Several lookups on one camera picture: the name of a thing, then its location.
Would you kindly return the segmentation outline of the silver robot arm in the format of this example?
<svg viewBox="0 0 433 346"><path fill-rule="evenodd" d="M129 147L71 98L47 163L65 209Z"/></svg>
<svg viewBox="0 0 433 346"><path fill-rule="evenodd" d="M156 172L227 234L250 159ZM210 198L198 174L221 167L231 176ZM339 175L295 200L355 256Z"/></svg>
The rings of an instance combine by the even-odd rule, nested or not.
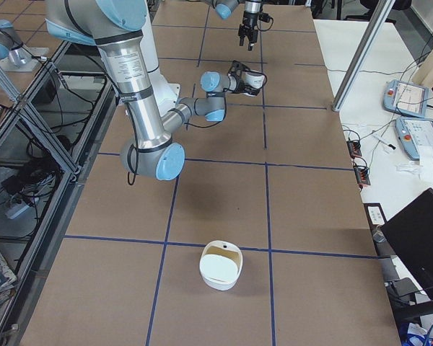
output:
<svg viewBox="0 0 433 346"><path fill-rule="evenodd" d="M242 23L238 28L239 46L248 41L248 51L258 41L258 20L262 17L262 1L237 1L237 0L204 0L218 14L221 19L228 19L240 4L244 4Z"/></svg>
<svg viewBox="0 0 433 346"><path fill-rule="evenodd" d="M99 50L134 129L121 161L136 175L175 179L185 151L173 133L193 116L223 121L226 94L254 97L267 81L261 72L233 61L225 74L202 75L204 98L180 98L179 85L169 84L159 69L146 1L47 1L45 20L51 35Z"/></svg>

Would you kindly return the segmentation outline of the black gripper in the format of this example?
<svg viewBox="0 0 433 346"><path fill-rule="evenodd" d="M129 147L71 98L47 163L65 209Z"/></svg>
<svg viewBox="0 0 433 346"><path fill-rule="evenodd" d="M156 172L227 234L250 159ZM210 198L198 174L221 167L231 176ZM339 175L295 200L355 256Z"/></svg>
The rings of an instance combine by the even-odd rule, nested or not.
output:
<svg viewBox="0 0 433 346"><path fill-rule="evenodd" d="M232 94L244 94L249 97L256 97L260 89L246 86L244 73L251 72L250 68L240 61L233 61L229 69L228 92Z"/></svg>
<svg viewBox="0 0 433 346"><path fill-rule="evenodd" d="M245 36L248 38L248 51L252 51L255 44L258 42L258 30L255 28L257 26L257 21L260 16L260 11L249 12L244 11L242 17L242 24L238 30L238 37L240 39L239 46L244 45Z"/></svg>

